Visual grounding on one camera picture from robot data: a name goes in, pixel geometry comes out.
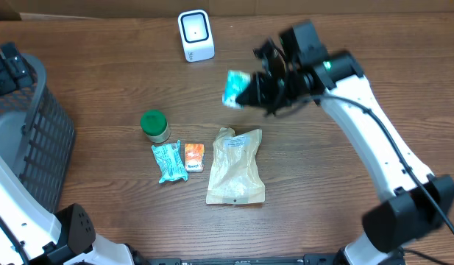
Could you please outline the teal tissue pack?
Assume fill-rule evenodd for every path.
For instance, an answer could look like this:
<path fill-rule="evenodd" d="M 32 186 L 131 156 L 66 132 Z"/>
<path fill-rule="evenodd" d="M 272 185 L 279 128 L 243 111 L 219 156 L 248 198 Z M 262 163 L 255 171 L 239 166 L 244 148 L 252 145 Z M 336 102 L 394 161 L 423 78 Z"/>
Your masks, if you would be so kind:
<path fill-rule="evenodd" d="M 242 71 L 228 71 L 222 104 L 226 107 L 241 109 L 242 106 L 236 102 L 237 97 L 243 93 L 251 83 L 251 74 Z"/>

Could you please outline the beige plastic pouch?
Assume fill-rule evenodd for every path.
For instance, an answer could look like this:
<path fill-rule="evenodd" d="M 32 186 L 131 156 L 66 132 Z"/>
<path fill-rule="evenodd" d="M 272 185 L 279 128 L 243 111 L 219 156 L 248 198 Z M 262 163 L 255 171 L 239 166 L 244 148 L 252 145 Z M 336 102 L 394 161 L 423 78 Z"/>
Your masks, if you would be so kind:
<path fill-rule="evenodd" d="M 213 142 L 206 203 L 208 205 L 246 205 L 263 203 L 266 188 L 259 177 L 256 154 L 262 141 L 262 130 L 241 135 L 222 127 Z"/>

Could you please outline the green capped bottle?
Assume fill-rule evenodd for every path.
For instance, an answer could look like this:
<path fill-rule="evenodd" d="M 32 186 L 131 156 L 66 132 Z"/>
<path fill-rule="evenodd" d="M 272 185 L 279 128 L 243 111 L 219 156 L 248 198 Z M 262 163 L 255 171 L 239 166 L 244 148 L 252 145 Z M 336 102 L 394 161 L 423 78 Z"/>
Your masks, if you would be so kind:
<path fill-rule="evenodd" d="M 141 116 L 141 129 L 156 144 L 167 141 L 171 134 L 166 116 L 159 110 L 148 110 Z"/>

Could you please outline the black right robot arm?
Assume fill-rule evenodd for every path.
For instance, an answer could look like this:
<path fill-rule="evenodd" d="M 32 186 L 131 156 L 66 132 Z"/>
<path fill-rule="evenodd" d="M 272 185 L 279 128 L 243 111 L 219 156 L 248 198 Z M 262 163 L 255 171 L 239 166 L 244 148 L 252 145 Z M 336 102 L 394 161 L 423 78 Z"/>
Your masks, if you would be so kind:
<path fill-rule="evenodd" d="M 407 146 L 346 50 L 329 53 L 310 21 L 254 50 L 263 70 L 237 95 L 242 107 L 275 114 L 315 102 L 341 128 L 369 172 L 380 204 L 362 218 L 363 234 L 335 254 L 307 254 L 305 264 L 403 264 L 405 246 L 449 225 L 454 180 L 437 177 Z"/>

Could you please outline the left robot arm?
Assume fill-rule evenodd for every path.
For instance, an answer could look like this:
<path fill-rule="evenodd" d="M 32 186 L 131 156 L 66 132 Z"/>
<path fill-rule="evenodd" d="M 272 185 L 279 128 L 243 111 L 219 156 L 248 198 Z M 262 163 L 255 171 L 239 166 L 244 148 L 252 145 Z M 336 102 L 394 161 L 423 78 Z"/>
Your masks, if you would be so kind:
<path fill-rule="evenodd" d="M 76 130 L 39 59 L 0 45 L 0 264 L 145 264 L 96 232 L 79 204 L 60 208 Z"/>

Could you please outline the orange tissue pack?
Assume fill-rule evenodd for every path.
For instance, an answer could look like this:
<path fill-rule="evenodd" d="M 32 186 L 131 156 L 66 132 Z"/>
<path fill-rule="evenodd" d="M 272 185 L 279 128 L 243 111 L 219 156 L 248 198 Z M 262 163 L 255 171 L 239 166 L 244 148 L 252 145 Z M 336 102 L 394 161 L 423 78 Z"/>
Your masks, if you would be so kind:
<path fill-rule="evenodd" d="M 205 147 L 203 144 L 185 144 L 185 170 L 202 172 L 204 169 Z"/>

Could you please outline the green snack packet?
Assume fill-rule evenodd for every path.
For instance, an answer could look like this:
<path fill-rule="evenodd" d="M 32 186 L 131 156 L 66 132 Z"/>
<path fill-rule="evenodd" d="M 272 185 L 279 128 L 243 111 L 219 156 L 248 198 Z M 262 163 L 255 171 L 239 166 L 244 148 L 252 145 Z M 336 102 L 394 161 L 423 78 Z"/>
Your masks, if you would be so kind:
<path fill-rule="evenodd" d="M 181 141 L 178 140 L 176 143 L 152 145 L 152 151 L 161 172 L 159 184 L 188 180 L 188 173 L 180 157 L 180 144 Z"/>

